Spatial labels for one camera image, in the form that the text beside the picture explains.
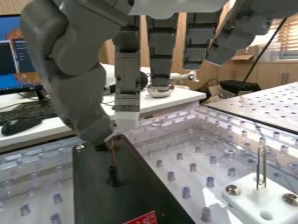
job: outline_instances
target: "hole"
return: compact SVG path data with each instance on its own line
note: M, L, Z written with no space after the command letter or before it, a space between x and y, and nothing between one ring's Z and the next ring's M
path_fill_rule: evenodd
M267 211L262 211L262 212L259 213L259 216L260 216L264 220L272 220L272 215L271 215L271 213L267 212Z

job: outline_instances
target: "metal pegboard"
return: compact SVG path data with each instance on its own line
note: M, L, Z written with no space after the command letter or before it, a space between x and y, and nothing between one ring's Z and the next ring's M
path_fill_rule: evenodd
M210 103L207 107L298 133L298 82Z

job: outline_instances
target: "screw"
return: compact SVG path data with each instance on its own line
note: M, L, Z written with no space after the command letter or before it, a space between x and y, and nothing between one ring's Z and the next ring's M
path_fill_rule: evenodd
M73 149L74 149L77 152L81 152L83 148L85 148L83 145L76 145L76 146L73 147Z
M228 185L226 187L226 193L230 195L238 196L240 195L240 190L235 185Z
M295 194L290 193L290 194L284 194L282 196L282 200L292 206L298 206L298 197Z

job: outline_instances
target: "monitor screen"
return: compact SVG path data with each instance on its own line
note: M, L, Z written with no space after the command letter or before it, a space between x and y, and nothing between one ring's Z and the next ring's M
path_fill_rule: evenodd
M20 30L20 16L0 16L0 94L41 88Z

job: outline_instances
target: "white table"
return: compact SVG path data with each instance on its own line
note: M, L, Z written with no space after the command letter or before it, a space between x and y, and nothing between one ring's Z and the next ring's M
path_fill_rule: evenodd
M147 95L147 92L143 91L141 93L141 115L146 115L147 113L158 113L161 110L166 110L169 108L173 109L173 107L179 107L194 102L197 103L198 100L203 99L205 97L205 93L175 88L169 97L153 99ZM113 102L113 100L113 96L103 97L103 102L106 103ZM25 101L26 100L21 99L18 95L1 96L0 108ZM111 109L111 106L102 104L102 107L107 115L110 116L110 119L113 119L114 111ZM64 125L60 118L45 119L38 126L16 135L4 137L0 134L0 151L25 147L28 145L53 140L72 134L72 130Z

